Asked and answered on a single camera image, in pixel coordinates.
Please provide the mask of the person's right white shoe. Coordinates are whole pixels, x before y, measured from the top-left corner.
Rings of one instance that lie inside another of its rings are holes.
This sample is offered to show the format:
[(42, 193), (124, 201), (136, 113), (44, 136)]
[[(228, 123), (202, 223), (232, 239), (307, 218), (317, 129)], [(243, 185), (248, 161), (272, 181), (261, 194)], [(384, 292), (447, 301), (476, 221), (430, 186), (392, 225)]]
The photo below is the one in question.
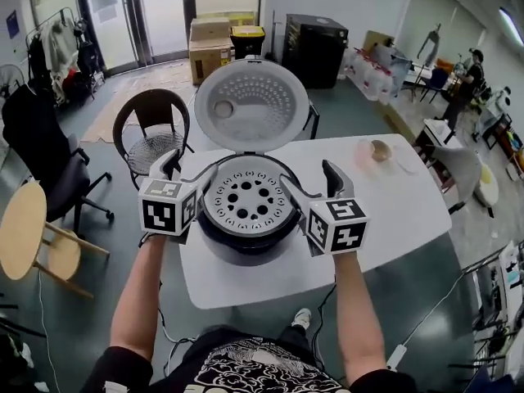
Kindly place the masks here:
[(311, 322), (311, 311), (310, 309), (300, 309), (294, 316), (291, 322), (291, 326), (294, 328), (302, 328), (304, 331), (309, 329)]

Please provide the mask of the round wooden side table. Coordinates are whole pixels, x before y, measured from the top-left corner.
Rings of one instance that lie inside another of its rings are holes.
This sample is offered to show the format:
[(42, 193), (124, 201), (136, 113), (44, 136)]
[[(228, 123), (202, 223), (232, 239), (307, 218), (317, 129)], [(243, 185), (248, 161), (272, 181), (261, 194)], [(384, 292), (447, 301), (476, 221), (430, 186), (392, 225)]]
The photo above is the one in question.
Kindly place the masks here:
[(0, 219), (0, 268), (12, 281), (37, 269), (81, 296), (94, 295), (74, 284), (83, 249), (110, 252), (47, 221), (47, 199), (39, 182), (22, 185)]

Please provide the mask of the brown wicker chair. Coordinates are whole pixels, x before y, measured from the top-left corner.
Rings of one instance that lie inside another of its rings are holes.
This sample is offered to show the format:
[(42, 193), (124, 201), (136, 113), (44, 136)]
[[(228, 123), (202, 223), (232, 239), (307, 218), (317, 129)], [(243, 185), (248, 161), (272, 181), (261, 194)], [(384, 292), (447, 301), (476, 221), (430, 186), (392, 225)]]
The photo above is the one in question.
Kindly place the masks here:
[[(135, 115), (142, 138), (129, 149), (124, 147), (124, 125)], [(131, 181), (138, 186), (138, 178), (146, 177), (152, 165), (169, 151), (174, 151), (174, 166), (185, 151), (191, 151), (187, 139), (190, 131), (190, 115), (184, 100), (165, 88), (153, 88), (132, 96), (119, 110), (113, 124), (112, 135), (115, 148), (128, 166)]]

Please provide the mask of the pale yellow cardboard box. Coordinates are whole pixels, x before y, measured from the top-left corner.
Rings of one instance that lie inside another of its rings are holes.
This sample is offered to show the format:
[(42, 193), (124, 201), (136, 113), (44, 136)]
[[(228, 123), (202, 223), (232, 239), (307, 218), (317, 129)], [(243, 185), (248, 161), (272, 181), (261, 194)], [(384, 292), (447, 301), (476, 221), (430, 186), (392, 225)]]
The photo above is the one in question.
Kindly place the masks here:
[(256, 13), (254, 11), (228, 11), (225, 12), (231, 27), (255, 25)]

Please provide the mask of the metal frame rack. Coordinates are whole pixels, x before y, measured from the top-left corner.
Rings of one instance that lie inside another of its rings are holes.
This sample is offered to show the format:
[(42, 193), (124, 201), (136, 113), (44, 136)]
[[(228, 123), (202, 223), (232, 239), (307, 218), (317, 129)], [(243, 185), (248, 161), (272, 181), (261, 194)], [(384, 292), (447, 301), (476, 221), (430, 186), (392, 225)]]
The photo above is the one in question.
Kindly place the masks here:
[(524, 240), (466, 268), (477, 308), (473, 336), (475, 369), (485, 365), (491, 379), (524, 377)]

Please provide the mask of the flattened cardboard floor sheets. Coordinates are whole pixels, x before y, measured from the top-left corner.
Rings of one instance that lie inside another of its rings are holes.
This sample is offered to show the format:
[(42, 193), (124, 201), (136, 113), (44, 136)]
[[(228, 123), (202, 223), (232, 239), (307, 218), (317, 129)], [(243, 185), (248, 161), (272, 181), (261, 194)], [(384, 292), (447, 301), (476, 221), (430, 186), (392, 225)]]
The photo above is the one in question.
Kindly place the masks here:
[(113, 91), (110, 101), (100, 110), (97, 118), (81, 138), (81, 142), (113, 143), (113, 124), (124, 104), (136, 94), (153, 88), (164, 88), (177, 93), (189, 107), (197, 86), (192, 83), (188, 59), (163, 63), (140, 69), (136, 75), (125, 74)]

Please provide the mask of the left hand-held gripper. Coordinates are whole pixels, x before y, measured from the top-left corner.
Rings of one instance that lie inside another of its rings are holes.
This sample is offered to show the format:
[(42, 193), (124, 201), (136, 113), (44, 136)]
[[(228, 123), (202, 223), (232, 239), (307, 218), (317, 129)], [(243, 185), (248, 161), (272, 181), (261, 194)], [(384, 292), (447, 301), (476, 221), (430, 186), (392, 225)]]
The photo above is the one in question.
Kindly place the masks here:
[(138, 212), (142, 231), (185, 245), (197, 217), (198, 199), (206, 193), (219, 167), (208, 165), (195, 178), (175, 182), (181, 174), (180, 158), (180, 150), (174, 149), (151, 165), (149, 177), (138, 191)]

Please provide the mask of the brown cardboard sheet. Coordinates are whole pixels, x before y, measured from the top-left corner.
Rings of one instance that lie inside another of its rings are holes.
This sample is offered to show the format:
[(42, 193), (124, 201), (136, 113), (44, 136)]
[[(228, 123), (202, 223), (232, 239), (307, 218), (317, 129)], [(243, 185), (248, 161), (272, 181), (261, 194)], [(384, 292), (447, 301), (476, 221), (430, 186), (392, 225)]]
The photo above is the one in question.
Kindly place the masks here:
[(371, 53), (377, 45), (390, 47), (394, 42), (394, 38), (388, 34), (383, 34), (377, 31), (369, 30), (364, 38), (362, 49), (367, 53)]

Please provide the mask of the row of white plastic jugs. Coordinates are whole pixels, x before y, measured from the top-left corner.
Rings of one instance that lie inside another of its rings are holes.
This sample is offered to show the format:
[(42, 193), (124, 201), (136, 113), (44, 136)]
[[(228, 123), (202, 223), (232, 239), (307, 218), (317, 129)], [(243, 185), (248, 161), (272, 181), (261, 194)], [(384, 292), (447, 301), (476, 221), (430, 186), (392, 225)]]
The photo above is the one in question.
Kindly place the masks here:
[(382, 45), (371, 52), (354, 47), (346, 58), (346, 78), (371, 102), (388, 105), (400, 89), (393, 50)]

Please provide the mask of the dark blue rice cooker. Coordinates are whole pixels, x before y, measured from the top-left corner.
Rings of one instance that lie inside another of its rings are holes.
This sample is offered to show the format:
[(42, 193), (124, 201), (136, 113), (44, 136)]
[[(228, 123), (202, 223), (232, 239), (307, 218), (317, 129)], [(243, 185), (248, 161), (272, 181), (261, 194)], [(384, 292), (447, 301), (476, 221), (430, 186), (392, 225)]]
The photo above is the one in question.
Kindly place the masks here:
[[(241, 59), (218, 68), (201, 84), (195, 100), (201, 130), (229, 150), (228, 156), (270, 156), (271, 151), (285, 146), (300, 133), (308, 112), (309, 98), (300, 80), (286, 68), (258, 58)], [(244, 251), (202, 232), (220, 259), (239, 266), (258, 266), (278, 258), (297, 230), (298, 225), (278, 244), (264, 250)]]

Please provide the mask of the black floor fan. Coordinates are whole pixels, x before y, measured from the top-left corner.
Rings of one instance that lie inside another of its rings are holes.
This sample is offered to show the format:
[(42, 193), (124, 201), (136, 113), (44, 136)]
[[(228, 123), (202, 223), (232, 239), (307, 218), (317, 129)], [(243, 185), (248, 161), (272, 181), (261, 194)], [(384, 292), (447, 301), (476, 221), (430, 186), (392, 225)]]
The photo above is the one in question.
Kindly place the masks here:
[(7, 100), (25, 84), (25, 77), (17, 65), (0, 65), (0, 97)]

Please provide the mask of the black cabinet appliance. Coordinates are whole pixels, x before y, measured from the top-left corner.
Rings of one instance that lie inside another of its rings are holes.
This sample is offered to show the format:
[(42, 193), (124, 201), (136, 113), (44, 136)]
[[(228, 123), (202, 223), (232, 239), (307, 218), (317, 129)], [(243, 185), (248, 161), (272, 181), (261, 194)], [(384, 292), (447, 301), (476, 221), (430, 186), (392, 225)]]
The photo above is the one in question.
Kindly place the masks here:
[(282, 66), (307, 89), (333, 88), (348, 35), (349, 30), (331, 18), (288, 14)]

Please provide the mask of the fried egg shaped cushion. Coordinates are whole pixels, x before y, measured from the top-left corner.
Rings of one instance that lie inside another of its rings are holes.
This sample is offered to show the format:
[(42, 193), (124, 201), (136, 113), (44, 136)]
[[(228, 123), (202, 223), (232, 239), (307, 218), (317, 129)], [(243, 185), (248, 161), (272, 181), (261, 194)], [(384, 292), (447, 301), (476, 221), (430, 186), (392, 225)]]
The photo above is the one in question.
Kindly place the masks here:
[(498, 181), (490, 167), (485, 163), (481, 164), (481, 177), (474, 193), (480, 203), (487, 208), (492, 208), (499, 200)]

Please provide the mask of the large cardboard box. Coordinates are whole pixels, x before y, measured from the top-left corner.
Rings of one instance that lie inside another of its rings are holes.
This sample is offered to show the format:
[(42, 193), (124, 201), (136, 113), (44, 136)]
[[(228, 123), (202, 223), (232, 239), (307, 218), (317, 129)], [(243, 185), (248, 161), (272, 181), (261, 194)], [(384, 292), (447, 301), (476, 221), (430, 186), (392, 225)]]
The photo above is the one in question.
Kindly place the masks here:
[(189, 61), (192, 83), (200, 85), (210, 74), (232, 60), (233, 43), (230, 38), (191, 41)]

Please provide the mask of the pink translucent cup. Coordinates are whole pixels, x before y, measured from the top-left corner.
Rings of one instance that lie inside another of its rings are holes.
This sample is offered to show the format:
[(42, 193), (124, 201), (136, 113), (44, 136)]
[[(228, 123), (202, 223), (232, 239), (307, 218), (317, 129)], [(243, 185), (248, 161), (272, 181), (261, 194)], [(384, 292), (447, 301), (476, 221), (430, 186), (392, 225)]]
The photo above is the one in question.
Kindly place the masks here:
[(355, 165), (363, 172), (373, 172), (376, 161), (373, 159), (374, 145), (368, 139), (357, 142), (354, 154)]

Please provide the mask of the black office chair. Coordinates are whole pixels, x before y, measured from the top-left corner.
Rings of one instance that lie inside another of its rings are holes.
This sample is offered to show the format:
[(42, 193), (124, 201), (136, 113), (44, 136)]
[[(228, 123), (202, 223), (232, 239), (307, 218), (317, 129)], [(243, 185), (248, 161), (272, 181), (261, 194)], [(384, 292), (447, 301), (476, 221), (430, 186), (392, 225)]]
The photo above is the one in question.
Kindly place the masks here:
[(2, 119), (3, 137), (44, 191), (47, 221), (63, 218), (73, 210), (77, 233), (84, 205), (104, 212), (110, 222), (114, 220), (113, 212), (88, 199), (102, 180), (112, 180), (111, 174), (90, 179), (89, 156), (75, 135), (62, 132), (51, 102), (23, 84), (3, 104)]

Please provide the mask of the white plastic basket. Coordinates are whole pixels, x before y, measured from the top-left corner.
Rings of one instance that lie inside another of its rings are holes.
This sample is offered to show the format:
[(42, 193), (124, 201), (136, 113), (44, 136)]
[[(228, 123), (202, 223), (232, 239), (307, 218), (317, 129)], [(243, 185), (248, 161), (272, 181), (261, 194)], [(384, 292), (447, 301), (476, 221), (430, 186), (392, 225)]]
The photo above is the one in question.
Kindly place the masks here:
[(239, 237), (262, 237), (283, 228), (296, 210), (272, 172), (221, 170), (204, 196), (208, 219)]

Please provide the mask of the beige bowl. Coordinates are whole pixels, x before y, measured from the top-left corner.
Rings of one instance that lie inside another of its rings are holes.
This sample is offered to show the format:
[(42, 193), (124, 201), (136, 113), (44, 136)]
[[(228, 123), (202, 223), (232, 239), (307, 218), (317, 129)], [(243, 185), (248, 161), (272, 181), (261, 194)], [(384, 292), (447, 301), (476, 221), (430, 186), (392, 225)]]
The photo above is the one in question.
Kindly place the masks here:
[(372, 147), (372, 158), (376, 162), (387, 161), (392, 156), (392, 151), (390, 147), (382, 140), (377, 140), (377, 139), (372, 140), (371, 147)]

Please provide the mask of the clothes rack with garments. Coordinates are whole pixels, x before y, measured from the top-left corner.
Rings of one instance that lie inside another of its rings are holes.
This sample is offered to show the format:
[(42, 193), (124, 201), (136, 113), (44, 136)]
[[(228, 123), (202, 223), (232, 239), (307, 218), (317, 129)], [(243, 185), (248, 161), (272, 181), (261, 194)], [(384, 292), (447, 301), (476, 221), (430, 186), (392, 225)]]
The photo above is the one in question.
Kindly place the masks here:
[(54, 106), (82, 105), (105, 82), (88, 23), (63, 7), (25, 37), (29, 87)]

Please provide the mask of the person's right forearm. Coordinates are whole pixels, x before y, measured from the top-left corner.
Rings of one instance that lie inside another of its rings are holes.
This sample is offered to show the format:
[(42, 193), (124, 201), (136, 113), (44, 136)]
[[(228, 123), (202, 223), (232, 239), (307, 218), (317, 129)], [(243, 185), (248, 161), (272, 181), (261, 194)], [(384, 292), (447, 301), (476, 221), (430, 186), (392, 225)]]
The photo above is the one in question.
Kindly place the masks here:
[(333, 256), (337, 283), (337, 335), (349, 384), (386, 368), (382, 329), (354, 252)]

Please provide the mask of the black bin yellow lid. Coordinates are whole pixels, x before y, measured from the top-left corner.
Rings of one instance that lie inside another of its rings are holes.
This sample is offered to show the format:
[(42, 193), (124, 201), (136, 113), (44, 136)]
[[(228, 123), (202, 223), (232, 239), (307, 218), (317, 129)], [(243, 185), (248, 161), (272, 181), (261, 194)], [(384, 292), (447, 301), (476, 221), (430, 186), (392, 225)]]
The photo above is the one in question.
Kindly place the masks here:
[(231, 28), (235, 59), (244, 59), (247, 56), (260, 56), (265, 39), (265, 32), (258, 25), (239, 25)]

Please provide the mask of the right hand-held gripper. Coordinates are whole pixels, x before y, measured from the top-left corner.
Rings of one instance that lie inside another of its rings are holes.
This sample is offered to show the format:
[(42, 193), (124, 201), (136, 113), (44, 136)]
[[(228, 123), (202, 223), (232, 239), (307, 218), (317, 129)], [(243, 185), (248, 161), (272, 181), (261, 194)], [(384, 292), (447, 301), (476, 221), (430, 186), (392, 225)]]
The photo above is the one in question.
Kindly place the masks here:
[(288, 176), (279, 177), (280, 186), (305, 218), (304, 234), (312, 257), (357, 251), (364, 244), (370, 217), (354, 197), (354, 184), (345, 172), (330, 160), (323, 160), (322, 168), (328, 199), (305, 192)]

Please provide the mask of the glass entrance door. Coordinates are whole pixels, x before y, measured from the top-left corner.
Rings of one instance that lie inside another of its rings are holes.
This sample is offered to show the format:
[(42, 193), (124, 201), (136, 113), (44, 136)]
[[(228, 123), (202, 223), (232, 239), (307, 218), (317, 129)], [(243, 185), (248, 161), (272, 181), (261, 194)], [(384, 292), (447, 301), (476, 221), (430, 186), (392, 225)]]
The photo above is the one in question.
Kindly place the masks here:
[(80, 0), (108, 75), (187, 56), (184, 0)]

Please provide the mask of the white round device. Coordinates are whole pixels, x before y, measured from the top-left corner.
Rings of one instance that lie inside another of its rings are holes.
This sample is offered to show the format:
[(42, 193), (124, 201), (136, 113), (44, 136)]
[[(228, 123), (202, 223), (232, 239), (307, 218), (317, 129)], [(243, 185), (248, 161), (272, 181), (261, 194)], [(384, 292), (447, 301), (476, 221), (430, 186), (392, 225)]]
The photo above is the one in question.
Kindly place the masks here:
[(492, 97), (491, 104), (500, 111), (506, 111), (511, 106), (511, 88), (505, 86), (497, 90)]

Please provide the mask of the person's left forearm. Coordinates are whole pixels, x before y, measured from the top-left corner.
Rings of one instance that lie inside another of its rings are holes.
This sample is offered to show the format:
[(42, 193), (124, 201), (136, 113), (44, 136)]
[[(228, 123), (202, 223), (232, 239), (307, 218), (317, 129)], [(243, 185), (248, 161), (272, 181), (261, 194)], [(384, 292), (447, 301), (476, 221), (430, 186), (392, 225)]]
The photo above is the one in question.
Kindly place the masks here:
[(150, 236), (139, 248), (111, 322), (110, 345), (150, 361), (158, 322), (160, 272), (167, 237)]

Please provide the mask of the black pot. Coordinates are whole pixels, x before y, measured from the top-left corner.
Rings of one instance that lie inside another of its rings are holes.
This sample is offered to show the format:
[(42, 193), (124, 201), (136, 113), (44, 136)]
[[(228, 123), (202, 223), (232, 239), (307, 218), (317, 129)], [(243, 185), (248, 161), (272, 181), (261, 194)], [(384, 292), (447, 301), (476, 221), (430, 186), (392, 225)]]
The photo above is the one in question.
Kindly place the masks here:
[[(232, 172), (234, 170), (247, 171), (255, 169), (263, 169), (265, 171), (272, 172), (279, 186), (279, 177), (281, 175), (288, 176), (296, 185), (300, 183), (300, 180), (296, 177), (295, 173), (290, 168), (288, 168), (280, 160), (277, 160), (271, 156), (246, 154), (231, 155), (217, 160), (215, 164), (219, 167), (218, 172), (223, 169), (228, 172)], [(208, 219), (206, 209), (203, 204), (204, 196), (201, 198), (201, 205), (203, 211), (201, 213), (201, 216), (199, 217), (199, 223), (201, 225), (202, 230), (206, 233), (206, 235), (208, 235), (208, 237), (216, 240), (217, 242), (223, 243), (240, 251), (251, 249), (264, 250), (275, 244), (278, 244), (282, 239), (284, 239), (296, 230), (296, 226), (298, 225), (298, 222), (300, 220), (300, 212), (294, 208), (296, 212), (293, 218), (283, 228), (280, 228), (274, 233), (262, 237), (234, 236), (222, 231)]]

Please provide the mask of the small cardboard box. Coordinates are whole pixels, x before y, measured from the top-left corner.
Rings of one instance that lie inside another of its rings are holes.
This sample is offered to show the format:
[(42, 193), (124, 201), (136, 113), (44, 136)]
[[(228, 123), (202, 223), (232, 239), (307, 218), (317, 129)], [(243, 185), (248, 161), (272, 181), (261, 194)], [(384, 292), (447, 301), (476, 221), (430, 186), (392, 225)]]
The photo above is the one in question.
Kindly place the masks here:
[(224, 39), (230, 36), (230, 23), (227, 17), (195, 18), (191, 23), (190, 41), (199, 42)]

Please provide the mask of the person's black trousers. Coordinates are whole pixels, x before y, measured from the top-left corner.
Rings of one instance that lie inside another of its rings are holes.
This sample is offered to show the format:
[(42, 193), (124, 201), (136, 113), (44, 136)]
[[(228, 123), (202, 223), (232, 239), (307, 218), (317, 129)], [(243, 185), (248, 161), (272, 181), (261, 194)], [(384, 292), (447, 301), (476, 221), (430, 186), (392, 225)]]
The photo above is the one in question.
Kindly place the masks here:
[(314, 359), (313, 352), (307, 338), (307, 330), (300, 325), (285, 327), (277, 339), (284, 349), (301, 357), (303, 360)]

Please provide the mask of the person's black printed shirt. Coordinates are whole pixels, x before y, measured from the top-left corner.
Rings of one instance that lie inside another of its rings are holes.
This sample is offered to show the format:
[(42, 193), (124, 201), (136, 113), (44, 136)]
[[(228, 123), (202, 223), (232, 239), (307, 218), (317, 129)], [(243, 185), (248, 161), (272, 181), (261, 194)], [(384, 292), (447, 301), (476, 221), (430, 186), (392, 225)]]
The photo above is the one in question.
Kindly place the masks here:
[(314, 366), (312, 355), (280, 340), (220, 328), (200, 337), (168, 377), (151, 382), (151, 363), (112, 346), (80, 393), (105, 393), (107, 382), (129, 393), (418, 393), (415, 381), (388, 369), (344, 387)]

